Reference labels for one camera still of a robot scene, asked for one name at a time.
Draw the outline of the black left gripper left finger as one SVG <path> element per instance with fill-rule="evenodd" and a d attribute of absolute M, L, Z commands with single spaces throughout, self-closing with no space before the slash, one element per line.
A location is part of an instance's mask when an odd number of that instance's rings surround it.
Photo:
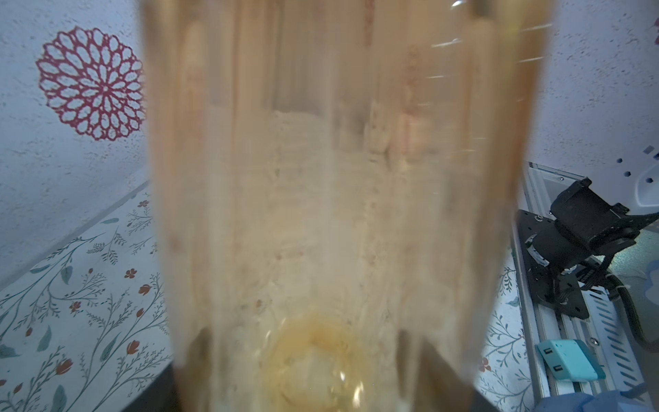
<path fill-rule="evenodd" d="M 170 363 L 123 412 L 180 412 L 180 398 Z"/>

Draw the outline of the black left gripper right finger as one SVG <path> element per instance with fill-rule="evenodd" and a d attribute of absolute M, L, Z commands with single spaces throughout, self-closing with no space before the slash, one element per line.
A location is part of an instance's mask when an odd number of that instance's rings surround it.
<path fill-rule="evenodd" d="M 413 411 L 497 412 L 487 398 L 463 382 L 425 340 L 420 352 Z"/>

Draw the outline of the amber plastic spray bottle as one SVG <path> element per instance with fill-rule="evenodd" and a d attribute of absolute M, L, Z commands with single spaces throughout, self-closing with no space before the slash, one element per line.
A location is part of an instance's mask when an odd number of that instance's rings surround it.
<path fill-rule="evenodd" d="M 183 411 L 475 388 L 551 1 L 143 1 Z"/>

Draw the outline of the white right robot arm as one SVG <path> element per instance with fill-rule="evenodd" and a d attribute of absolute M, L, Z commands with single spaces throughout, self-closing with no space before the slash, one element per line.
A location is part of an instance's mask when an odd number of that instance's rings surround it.
<path fill-rule="evenodd" d="M 550 218 L 521 209 L 515 216 L 532 301 L 579 319 L 590 317 L 583 292 L 600 286 L 615 254 L 658 219 L 608 204 L 591 185 L 584 178 L 561 192 Z"/>

